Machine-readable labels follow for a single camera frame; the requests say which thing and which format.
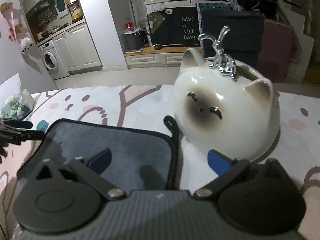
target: black trash can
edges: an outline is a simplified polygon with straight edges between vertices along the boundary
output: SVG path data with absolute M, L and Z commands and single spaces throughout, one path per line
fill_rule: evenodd
M 129 50 L 139 50 L 142 48 L 144 39 L 141 35 L 141 28 L 136 28 L 134 31 L 125 30 L 124 37 Z

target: white tablecloth with cartoon print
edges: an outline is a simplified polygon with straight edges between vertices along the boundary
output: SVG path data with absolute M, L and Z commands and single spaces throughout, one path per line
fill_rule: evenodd
M 171 135 L 163 124 L 173 116 L 172 85 L 87 87 L 34 94 L 36 106 L 26 120 L 34 126 L 46 120 L 49 125 L 60 118 L 84 122 L 152 130 Z M 279 94 L 281 131 L 270 157 L 284 166 L 307 202 L 307 213 L 300 232 L 309 240 L 320 239 L 320 99 Z M 8 236 L 16 221 L 12 203 L 21 187 L 16 172 L 34 152 L 37 144 L 10 145 L 0 165 L 0 192 L 4 214 L 0 223 Z M 181 140 L 176 185 L 193 193 L 217 177 L 201 152 L 184 137 Z

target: white drawer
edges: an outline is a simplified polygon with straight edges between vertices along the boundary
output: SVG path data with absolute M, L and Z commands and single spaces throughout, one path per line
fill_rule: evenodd
M 183 52 L 180 53 L 161 53 L 160 59 L 163 64 L 181 64 Z
M 125 57 L 128 65 L 156 64 L 160 63 L 159 54 L 147 54 Z

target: cat face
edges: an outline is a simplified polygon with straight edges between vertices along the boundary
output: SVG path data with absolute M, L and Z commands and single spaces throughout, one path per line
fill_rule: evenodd
M 204 151 L 256 159 L 271 146 L 279 129 L 273 84 L 241 62 L 234 82 L 217 68 L 210 69 L 211 63 L 195 49 L 185 52 L 173 90 L 179 128 Z

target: blackboard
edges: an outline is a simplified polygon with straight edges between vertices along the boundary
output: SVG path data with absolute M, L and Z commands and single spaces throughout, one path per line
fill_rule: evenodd
M 199 46 L 199 22 L 196 7 L 167 8 L 148 15 L 149 21 L 157 23 L 151 31 L 152 45 L 180 44 Z

